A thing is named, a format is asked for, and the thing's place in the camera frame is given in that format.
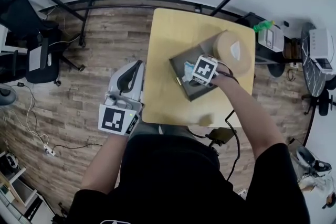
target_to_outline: yellow tabletop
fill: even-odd
[[[255,33],[251,28],[202,14],[155,10],[144,79],[144,122],[227,127],[224,119],[232,106],[221,89],[190,102],[177,84],[169,62],[170,58],[224,30],[235,32],[249,49],[252,66],[245,76],[237,79],[251,94],[255,62]],[[236,114],[229,122],[233,127],[241,126]]]

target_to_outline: green object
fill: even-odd
[[[253,27],[253,30],[254,30],[254,32],[258,33],[258,32],[260,32],[264,29],[271,28],[271,26],[274,25],[274,24],[275,24],[275,21],[273,21],[273,20],[264,20],[263,22],[255,25]]]

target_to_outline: person's right hand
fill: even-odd
[[[218,66],[217,66],[216,70],[230,74],[229,68],[227,66],[223,65],[222,63],[218,63]],[[218,76],[216,76],[214,79],[211,80],[211,83],[216,85],[216,86],[219,86],[219,83],[223,79],[225,79],[225,76],[222,75],[222,74],[218,74]]]

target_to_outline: round wooden lid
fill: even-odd
[[[248,48],[234,32],[224,31],[219,34],[213,51],[214,56],[225,63],[235,77],[244,76],[251,68]]]

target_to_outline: black t-shirt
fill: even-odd
[[[245,201],[219,171],[212,149],[187,137],[138,135],[126,147],[119,186],[108,195],[78,191],[67,220],[309,223],[309,215],[285,144],[258,157]]]

